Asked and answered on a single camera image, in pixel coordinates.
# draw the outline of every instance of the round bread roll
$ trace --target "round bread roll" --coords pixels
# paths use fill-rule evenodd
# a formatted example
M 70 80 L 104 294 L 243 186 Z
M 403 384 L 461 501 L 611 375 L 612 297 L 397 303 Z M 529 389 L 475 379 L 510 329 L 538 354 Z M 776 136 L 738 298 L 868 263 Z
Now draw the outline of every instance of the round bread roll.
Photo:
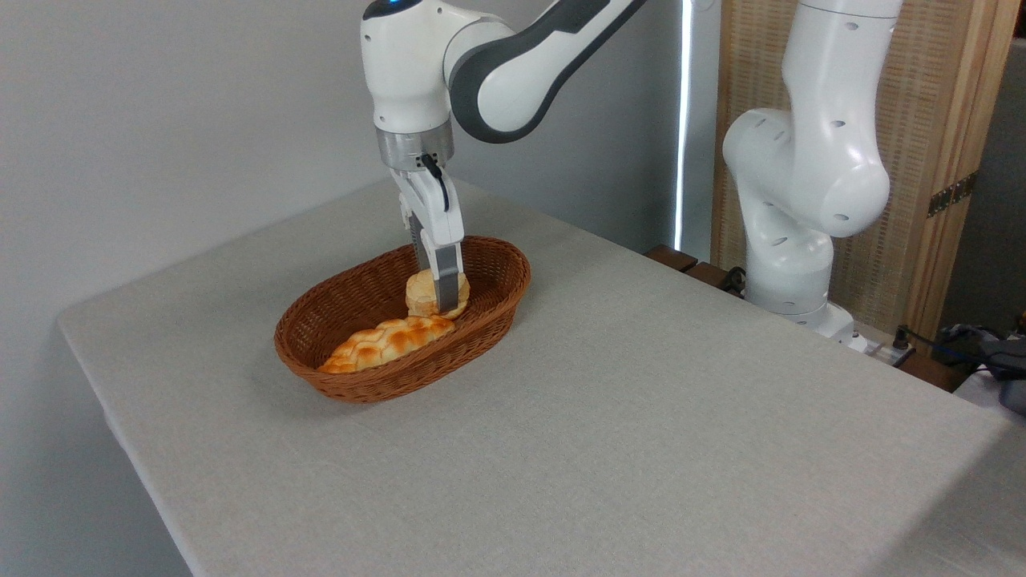
M 340 374 L 378 367 L 412 352 L 455 329 L 451 320 L 437 315 L 386 320 L 374 329 L 353 333 L 318 371 Z
M 467 301 L 470 300 L 470 283 L 467 282 L 467 275 L 460 273 L 460 304 L 445 314 L 439 314 L 438 299 L 435 296 L 435 279 L 431 275 L 431 269 L 425 269 L 410 276 L 406 280 L 406 306 L 409 308 L 410 316 L 432 316 L 438 315 L 443 318 L 453 319 L 467 308 Z

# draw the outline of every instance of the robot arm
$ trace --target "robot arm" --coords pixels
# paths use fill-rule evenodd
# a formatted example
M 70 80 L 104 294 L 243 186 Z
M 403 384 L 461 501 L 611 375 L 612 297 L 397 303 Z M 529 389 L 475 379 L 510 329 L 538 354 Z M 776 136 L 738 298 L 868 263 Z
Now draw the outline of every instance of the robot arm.
M 891 184 L 876 146 L 876 87 L 902 0 L 802 0 L 784 53 L 791 112 L 750 110 L 723 156 L 747 237 L 746 299 L 844 344 L 828 304 L 832 236 L 868 228 Z
M 463 216 L 444 166 L 450 102 L 474 138 L 508 143 L 542 121 L 563 82 L 645 0 L 558 0 L 519 34 L 440 0 L 374 0 L 363 14 L 363 70 L 382 160 L 400 192 L 439 309 L 456 308 Z

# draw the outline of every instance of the robot end effector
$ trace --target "robot end effector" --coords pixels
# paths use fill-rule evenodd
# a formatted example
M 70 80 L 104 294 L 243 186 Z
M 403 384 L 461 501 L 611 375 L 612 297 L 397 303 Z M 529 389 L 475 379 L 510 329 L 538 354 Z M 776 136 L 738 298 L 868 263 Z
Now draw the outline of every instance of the robot end effector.
M 522 32 L 440 0 L 374 0 L 363 14 L 363 69 L 382 160 L 400 190 L 421 269 L 439 308 L 457 304 L 463 217 L 444 170 L 451 111 L 472 137 L 518 140 L 556 92 L 645 0 L 558 0 Z

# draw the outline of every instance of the table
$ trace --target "table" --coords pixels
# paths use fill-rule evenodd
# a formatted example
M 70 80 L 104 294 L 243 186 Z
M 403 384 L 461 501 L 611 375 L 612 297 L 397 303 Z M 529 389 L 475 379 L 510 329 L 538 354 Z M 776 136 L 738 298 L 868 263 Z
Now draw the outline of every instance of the table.
M 405 242 L 381 183 L 62 313 L 206 575 L 1023 575 L 1024 429 L 461 185 L 534 280 L 506 338 L 370 406 L 272 334 Z

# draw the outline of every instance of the wooden block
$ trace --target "wooden block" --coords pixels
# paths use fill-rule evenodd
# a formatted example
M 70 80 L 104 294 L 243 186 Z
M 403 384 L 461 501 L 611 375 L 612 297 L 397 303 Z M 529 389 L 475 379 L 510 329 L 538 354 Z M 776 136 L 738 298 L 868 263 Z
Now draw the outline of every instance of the wooden block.
M 699 263 L 699 260 L 690 255 L 685 255 L 679 251 L 674 251 L 666 244 L 660 244 L 644 254 L 645 257 L 662 263 L 673 270 L 685 272 Z
M 968 378 L 965 374 L 945 367 L 918 351 L 910 354 L 898 369 L 947 392 L 954 392 Z
M 726 271 L 714 267 L 709 263 L 699 263 L 689 268 L 684 274 L 706 284 L 711 284 L 720 291 L 725 291 L 731 285 L 727 280 Z

